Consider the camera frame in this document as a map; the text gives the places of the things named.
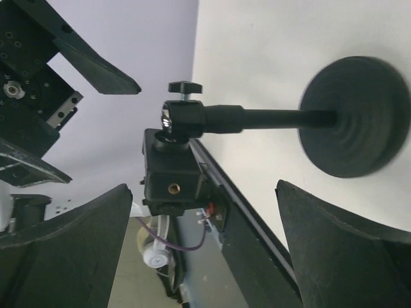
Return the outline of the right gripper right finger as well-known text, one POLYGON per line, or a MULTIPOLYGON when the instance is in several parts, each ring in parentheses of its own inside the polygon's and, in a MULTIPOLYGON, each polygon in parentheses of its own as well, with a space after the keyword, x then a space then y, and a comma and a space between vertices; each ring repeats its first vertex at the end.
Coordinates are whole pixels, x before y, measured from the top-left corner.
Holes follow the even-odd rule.
POLYGON ((284 180, 275 192, 305 307, 410 307, 410 232, 284 180))

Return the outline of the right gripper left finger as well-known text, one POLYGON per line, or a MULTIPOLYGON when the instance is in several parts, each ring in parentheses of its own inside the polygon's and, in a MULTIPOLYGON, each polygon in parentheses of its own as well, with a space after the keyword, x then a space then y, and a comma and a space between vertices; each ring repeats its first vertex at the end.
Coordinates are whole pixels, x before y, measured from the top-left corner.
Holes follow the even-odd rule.
POLYGON ((132 205, 121 184, 1 235, 1 307, 107 307, 132 205))

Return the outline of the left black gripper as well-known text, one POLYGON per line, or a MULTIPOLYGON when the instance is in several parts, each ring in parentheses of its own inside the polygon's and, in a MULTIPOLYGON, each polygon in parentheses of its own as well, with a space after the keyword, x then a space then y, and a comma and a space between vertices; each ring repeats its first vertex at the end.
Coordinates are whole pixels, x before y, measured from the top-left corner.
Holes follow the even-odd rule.
POLYGON ((100 94, 141 92, 47 1, 1 1, 1 180, 14 187, 72 180, 39 158, 83 98, 48 65, 58 50, 100 94))

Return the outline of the black phone stand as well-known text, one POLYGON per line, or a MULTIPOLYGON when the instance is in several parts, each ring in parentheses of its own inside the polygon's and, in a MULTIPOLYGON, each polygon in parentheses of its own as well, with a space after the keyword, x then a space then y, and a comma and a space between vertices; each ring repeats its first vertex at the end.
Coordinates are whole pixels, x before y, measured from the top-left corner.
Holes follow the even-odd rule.
POLYGON ((144 132, 142 203, 151 216, 181 216, 212 200, 191 141, 207 133, 296 129, 318 169, 337 178, 363 177, 385 167, 403 147, 410 131, 410 88, 388 62, 349 56, 313 77, 298 110, 171 100, 162 106, 161 124, 144 132))

